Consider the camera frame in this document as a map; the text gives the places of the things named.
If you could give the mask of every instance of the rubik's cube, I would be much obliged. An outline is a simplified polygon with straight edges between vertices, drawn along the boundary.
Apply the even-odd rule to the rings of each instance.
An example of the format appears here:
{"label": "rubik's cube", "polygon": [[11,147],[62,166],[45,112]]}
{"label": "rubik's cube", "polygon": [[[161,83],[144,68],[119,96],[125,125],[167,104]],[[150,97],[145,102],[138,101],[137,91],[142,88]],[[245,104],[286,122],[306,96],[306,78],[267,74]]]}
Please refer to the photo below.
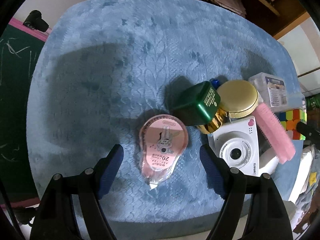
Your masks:
{"label": "rubik's cube", "polygon": [[280,123],[287,131],[290,139],[292,140],[305,140],[305,136],[298,133],[296,130],[297,123],[303,122],[307,123],[307,113],[303,112],[301,109],[294,109],[286,112],[276,113]]}

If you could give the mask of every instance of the blue bottle cap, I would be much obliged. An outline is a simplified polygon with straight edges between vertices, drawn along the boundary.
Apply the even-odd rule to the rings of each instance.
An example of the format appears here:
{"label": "blue bottle cap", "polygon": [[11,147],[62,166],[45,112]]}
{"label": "blue bottle cap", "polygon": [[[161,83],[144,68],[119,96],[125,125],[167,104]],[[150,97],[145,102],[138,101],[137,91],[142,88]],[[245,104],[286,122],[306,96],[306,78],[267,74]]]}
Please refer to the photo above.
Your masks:
{"label": "blue bottle cap", "polygon": [[218,87],[220,86],[220,81],[219,79],[212,79],[211,81],[211,85],[214,87],[214,89],[218,89]]}

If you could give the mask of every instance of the green bottle cap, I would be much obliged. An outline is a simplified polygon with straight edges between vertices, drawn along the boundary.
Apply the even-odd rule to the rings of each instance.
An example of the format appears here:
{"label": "green bottle cap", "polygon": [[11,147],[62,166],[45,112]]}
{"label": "green bottle cap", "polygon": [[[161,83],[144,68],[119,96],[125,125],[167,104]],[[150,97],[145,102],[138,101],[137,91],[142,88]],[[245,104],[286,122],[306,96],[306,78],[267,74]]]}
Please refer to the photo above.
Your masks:
{"label": "green bottle cap", "polygon": [[220,96],[209,81],[184,90],[172,109],[173,115],[186,126],[205,125],[212,121]]}

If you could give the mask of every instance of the screw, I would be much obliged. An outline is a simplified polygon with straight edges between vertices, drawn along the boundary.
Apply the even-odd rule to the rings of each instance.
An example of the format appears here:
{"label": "screw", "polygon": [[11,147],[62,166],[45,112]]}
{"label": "screw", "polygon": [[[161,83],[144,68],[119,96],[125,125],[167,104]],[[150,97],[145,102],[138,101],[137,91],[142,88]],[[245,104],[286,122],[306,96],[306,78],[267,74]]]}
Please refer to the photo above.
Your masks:
{"label": "screw", "polygon": [[271,176],[269,173],[263,173],[262,176],[265,178],[265,179],[270,179]]}
{"label": "screw", "polygon": [[58,180],[58,179],[60,179],[60,178],[61,178],[61,174],[59,174],[59,173],[54,174],[54,176],[53,176],[53,179],[54,179],[54,180]]}
{"label": "screw", "polygon": [[238,170],[236,167],[232,167],[232,168],[230,169],[230,171],[231,171],[231,173],[233,173],[233,174],[239,173],[239,170]]}
{"label": "screw", "polygon": [[93,173],[93,168],[87,168],[87,169],[84,171],[84,173],[87,174],[87,175]]}

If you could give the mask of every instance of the camera lens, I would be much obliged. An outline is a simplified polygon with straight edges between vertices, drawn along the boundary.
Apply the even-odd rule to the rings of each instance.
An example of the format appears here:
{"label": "camera lens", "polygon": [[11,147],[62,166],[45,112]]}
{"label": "camera lens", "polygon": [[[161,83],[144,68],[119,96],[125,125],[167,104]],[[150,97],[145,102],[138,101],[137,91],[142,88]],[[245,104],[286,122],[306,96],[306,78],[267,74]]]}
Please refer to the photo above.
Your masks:
{"label": "camera lens", "polygon": [[234,160],[237,160],[241,157],[241,150],[238,148],[232,149],[230,152],[230,157]]}

